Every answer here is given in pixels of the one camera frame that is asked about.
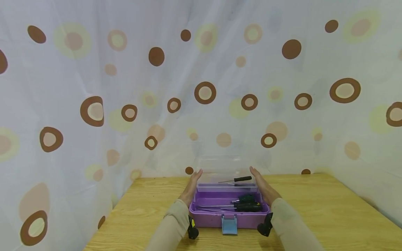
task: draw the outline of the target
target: wooden table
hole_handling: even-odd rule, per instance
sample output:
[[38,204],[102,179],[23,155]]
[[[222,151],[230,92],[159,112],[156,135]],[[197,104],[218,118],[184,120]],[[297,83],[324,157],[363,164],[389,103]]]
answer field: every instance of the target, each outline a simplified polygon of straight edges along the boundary
[[[335,178],[326,174],[270,175],[265,179],[303,217],[325,250],[402,250],[402,230]],[[144,250],[168,207],[188,178],[141,178],[134,182],[84,251]],[[177,250],[283,250],[275,231],[239,229],[222,236],[221,229],[199,229]]]

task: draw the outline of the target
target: black clip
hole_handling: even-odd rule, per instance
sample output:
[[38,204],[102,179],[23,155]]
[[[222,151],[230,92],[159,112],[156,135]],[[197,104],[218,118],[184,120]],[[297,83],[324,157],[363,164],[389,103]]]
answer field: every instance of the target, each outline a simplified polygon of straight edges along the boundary
[[273,213],[267,214],[267,216],[264,219],[264,223],[260,223],[257,226],[258,232],[266,237],[269,236],[269,233],[271,232],[271,229],[272,229],[272,224],[271,224],[272,215],[273,215]]
[[195,228],[194,219],[189,215],[189,228],[187,229],[187,233],[189,233],[189,239],[195,240],[198,237],[198,229]]

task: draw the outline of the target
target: clear plastic lid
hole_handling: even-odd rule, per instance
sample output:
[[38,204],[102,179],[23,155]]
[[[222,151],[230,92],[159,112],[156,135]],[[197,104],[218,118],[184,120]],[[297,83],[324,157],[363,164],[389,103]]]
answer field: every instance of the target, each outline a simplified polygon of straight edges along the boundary
[[[247,159],[239,155],[201,156],[198,159],[197,171],[202,169],[203,174],[198,180],[198,190],[208,192],[213,189],[234,191],[243,190],[245,187],[255,188],[255,180],[250,173],[249,163]],[[235,178],[245,176],[250,176],[251,179],[234,181]]]

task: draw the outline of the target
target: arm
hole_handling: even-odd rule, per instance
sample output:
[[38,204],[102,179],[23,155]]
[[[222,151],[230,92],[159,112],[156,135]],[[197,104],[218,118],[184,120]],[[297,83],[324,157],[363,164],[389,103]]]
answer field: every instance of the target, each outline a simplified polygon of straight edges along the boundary
[[320,242],[304,224],[300,215],[273,189],[261,174],[250,167],[264,201],[273,213],[272,226],[285,251],[324,251]]
[[189,227],[189,209],[177,199],[165,214],[145,251],[174,251]]
[[285,251],[324,251],[300,215],[284,199],[277,198],[271,206],[272,226]]
[[189,228],[189,206],[194,197],[197,180],[202,169],[193,173],[184,192],[170,206],[162,222],[152,235],[145,251],[175,251],[180,240]]

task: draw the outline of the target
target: blue latch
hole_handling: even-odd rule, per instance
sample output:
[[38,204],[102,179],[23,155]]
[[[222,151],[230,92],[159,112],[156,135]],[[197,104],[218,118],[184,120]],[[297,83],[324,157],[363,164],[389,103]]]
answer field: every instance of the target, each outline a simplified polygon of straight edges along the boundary
[[237,218],[236,215],[233,219],[225,218],[222,215],[222,234],[224,235],[237,235]]

